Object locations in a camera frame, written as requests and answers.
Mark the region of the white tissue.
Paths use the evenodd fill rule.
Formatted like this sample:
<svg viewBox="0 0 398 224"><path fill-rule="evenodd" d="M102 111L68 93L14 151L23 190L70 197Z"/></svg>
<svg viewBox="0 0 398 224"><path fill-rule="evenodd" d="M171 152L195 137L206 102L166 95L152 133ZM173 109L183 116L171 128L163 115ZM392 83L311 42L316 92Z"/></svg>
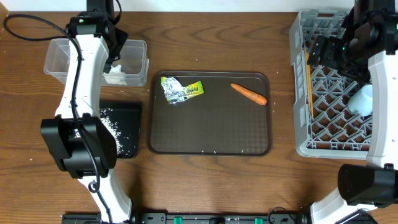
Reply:
<svg viewBox="0 0 398 224"><path fill-rule="evenodd" d="M109 73L103 73L102 85L104 86L126 86L126 73L122 71L123 66L112 66Z"/></svg>

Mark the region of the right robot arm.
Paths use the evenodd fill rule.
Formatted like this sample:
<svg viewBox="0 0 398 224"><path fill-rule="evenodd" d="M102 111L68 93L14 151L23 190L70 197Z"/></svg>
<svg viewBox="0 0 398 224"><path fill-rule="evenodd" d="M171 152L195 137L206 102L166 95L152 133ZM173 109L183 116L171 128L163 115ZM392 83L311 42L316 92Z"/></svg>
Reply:
<svg viewBox="0 0 398 224"><path fill-rule="evenodd" d="M365 166L343 164L338 186L299 223L346 223L397 203L397 8L395 0L357 0L342 38L319 36L307 65L373 84L373 128Z"/></svg>

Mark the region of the foil wrapper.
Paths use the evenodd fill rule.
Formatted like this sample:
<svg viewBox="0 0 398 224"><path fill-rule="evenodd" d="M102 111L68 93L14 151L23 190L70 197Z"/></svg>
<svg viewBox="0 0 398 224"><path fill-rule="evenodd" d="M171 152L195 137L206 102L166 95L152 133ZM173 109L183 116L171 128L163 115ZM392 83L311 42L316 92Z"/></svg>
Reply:
<svg viewBox="0 0 398 224"><path fill-rule="evenodd" d="M205 92L201 81L183 86L174 77L162 77L160 83L169 104L181 103Z"/></svg>

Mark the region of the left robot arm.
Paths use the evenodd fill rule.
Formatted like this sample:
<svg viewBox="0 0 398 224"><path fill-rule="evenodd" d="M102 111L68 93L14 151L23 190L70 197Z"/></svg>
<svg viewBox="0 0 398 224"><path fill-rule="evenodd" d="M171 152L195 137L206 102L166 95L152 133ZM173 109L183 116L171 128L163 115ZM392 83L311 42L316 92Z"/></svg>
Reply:
<svg viewBox="0 0 398 224"><path fill-rule="evenodd" d="M41 134L56 165L91 193L105 223L131 223L132 202L114 167L117 145L100 120L101 79L126 41L106 11L81 12L70 19L70 62L62 100Z"/></svg>

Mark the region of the light blue cup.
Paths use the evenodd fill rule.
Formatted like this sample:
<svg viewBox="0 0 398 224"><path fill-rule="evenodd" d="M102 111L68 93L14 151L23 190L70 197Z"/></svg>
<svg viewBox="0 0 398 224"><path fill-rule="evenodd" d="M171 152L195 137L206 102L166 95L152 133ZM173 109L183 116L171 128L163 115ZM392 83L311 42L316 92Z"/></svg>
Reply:
<svg viewBox="0 0 398 224"><path fill-rule="evenodd" d="M373 86L361 87L348 102L348 110L353 114L369 116L373 112Z"/></svg>

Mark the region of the orange carrot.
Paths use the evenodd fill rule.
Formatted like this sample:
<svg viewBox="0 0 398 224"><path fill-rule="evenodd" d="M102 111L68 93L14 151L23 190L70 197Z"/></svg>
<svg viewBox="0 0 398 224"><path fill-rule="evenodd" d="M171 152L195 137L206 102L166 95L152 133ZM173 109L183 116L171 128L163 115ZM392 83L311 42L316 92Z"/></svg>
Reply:
<svg viewBox="0 0 398 224"><path fill-rule="evenodd" d="M259 104L259 105L266 105L267 104L267 99L264 96L262 96L262 95L260 95L258 93L255 93L255 92L253 92L251 90L248 90L247 88L245 88L245 87L243 87L241 85L238 85L236 83L232 83L231 87L234 90L236 90L237 92L239 92L240 94L242 94L243 96L245 96L246 98L252 100L253 102L255 102L255 103Z"/></svg>

